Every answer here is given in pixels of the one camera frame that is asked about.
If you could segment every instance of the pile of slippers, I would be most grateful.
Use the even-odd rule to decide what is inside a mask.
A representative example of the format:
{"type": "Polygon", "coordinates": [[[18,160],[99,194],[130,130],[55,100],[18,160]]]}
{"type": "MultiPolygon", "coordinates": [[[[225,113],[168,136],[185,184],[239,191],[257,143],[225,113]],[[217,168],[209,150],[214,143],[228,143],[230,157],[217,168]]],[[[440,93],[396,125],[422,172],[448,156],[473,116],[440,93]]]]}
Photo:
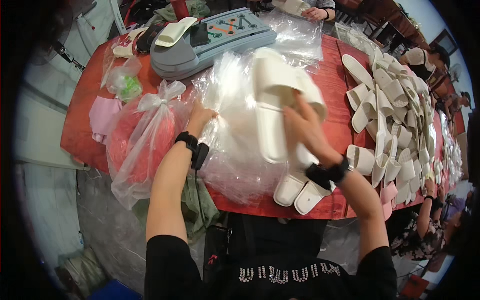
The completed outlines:
{"type": "Polygon", "coordinates": [[[433,171],[435,142],[430,135],[433,108],[427,84],[393,56],[379,48],[369,56],[373,78],[351,55],[342,62],[358,84],[347,91],[355,111],[353,129],[366,129],[375,149],[350,145],[347,158],[360,174],[372,177],[372,186],[381,185],[380,198],[385,219],[397,204],[414,201],[416,192],[425,194],[426,178],[441,181],[442,163],[433,171]]]}

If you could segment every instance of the red bottle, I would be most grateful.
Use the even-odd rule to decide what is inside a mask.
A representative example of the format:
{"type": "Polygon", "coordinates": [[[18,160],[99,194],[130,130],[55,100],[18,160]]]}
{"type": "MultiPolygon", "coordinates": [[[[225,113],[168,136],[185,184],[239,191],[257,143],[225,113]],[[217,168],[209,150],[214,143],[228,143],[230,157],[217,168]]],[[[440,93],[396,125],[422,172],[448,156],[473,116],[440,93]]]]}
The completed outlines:
{"type": "Polygon", "coordinates": [[[177,21],[190,16],[185,0],[170,0],[170,3],[172,4],[177,21]]]}

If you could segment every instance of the black apron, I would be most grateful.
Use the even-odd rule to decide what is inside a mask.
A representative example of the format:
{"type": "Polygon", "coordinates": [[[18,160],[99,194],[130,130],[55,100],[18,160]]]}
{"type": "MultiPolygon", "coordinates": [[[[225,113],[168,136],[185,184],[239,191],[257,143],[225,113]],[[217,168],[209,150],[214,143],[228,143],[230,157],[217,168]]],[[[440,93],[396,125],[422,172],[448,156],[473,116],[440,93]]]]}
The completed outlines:
{"type": "Polygon", "coordinates": [[[423,64],[421,65],[411,65],[411,64],[408,64],[408,67],[410,68],[410,70],[412,70],[418,77],[420,77],[421,79],[427,81],[427,79],[431,76],[431,74],[433,73],[430,72],[429,70],[427,70],[427,67],[425,67],[425,63],[427,62],[427,56],[425,55],[425,51],[423,51],[423,64]]]}

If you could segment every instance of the dark hair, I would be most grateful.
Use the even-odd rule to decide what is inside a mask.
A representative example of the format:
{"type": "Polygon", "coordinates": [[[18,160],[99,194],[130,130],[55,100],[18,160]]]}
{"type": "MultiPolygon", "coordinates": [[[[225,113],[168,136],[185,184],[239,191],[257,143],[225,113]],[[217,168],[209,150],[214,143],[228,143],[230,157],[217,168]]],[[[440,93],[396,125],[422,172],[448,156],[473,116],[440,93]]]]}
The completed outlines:
{"type": "Polygon", "coordinates": [[[447,65],[447,69],[450,69],[450,55],[448,55],[447,50],[443,48],[442,46],[436,44],[435,46],[432,46],[432,48],[428,51],[430,54],[436,54],[440,56],[440,60],[444,62],[445,65],[447,65]]]}
{"type": "Polygon", "coordinates": [[[461,92],[460,93],[462,95],[462,97],[465,97],[467,98],[468,100],[468,107],[470,107],[470,109],[472,109],[472,100],[470,99],[470,94],[468,92],[461,92]]]}

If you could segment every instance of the window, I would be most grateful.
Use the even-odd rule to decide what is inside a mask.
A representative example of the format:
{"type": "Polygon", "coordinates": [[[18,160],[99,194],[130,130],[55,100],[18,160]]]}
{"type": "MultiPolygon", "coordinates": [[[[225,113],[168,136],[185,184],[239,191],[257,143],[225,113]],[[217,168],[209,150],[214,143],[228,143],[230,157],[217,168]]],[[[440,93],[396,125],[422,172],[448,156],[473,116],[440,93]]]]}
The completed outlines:
{"type": "Polygon", "coordinates": [[[448,55],[452,55],[457,49],[458,46],[453,40],[453,37],[448,33],[446,29],[444,29],[436,38],[433,40],[433,42],[430,43],[430,47],[433,45],[440,45],[445,50],[447,50],[448,55]]]}

